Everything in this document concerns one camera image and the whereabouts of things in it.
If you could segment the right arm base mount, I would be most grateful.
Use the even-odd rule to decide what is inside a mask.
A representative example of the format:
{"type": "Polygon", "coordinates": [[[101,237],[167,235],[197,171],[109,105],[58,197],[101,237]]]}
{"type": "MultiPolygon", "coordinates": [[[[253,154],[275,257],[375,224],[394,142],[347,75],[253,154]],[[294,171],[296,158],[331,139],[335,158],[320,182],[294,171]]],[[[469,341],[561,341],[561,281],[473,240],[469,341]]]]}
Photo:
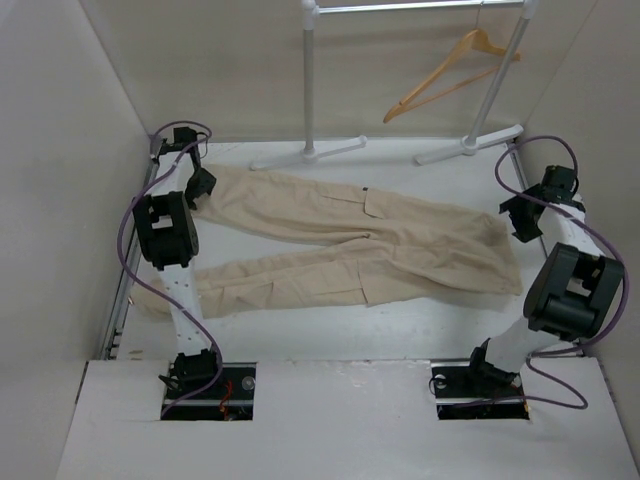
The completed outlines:
{"type": "Polygon", "coordinates": [[[467,366],[437,364],[428,386],[442,421],[530,419],[519,377],[509,384],[482,383],[470,376],[467,366]]]}

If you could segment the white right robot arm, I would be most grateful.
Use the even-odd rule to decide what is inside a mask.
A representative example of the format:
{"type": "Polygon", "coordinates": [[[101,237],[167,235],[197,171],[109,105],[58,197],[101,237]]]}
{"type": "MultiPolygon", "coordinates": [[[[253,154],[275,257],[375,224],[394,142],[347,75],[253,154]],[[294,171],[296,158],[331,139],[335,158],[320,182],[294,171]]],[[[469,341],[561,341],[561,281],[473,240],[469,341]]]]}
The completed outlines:
{"type": "Polygon", "coordinates": [[[626,270],[580,229],[585,208],[577,183],[575,169],[548,166],[540,183],[500,205],[521,242],[543,235],[539,221],[557,237],[526,294],[522,316],[473,350],[463,380],[475,395],[496,397],[531,355],[562,342],[593,339],[604,323],[626,270]]]}

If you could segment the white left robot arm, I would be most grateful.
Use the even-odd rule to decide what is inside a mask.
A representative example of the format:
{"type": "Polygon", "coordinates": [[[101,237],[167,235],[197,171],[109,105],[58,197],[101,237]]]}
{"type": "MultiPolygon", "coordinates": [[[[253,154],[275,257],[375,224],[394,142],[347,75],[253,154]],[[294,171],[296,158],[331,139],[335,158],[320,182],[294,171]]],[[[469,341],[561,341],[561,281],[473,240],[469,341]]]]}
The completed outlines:
{"type": "Polygon", "coordinates": [[[203,325],[194,269],[199,239],[192,213],[216,185],[201,164],[200,145],[207,141],[204,129],[175,124],[173,138],[161,140],[152,154],[157,180],[132,208],[142,255],[160,274],[159,287],[144,289],[167,301],[176,331],[178,353],[160,377],[173,402],[214,398],[224,387],[219,348],[203,325]]]}

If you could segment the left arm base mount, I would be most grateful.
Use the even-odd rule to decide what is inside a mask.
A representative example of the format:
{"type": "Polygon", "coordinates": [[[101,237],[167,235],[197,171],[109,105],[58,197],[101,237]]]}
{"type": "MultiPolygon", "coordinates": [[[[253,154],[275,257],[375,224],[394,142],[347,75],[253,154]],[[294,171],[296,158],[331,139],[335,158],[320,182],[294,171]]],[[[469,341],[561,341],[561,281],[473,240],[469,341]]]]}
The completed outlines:
{"type": "Polygon", "coordinates": [[[165,384],[160,419],[163,421],[251,421],[254,413],[257,365],[229,363],[224,365],[216,383],[197,394],[207,384],[196,380],[181,385],[173,369],[160,375],[165,384]]]}

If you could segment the beige cargo trousers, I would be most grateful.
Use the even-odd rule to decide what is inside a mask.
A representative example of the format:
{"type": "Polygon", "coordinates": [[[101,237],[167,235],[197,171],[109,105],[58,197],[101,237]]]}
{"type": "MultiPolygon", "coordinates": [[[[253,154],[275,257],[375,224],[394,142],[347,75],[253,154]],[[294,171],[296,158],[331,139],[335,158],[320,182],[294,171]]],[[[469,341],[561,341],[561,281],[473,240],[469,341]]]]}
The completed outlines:
{"type": "Polygon", "coordinates": [[[473,209],[373,187],[216,165],[200,220],[304,250],[243,257],[195,275],[202,313],[375,306],[447,289],[518,295],[505,223],[473,209]]]}

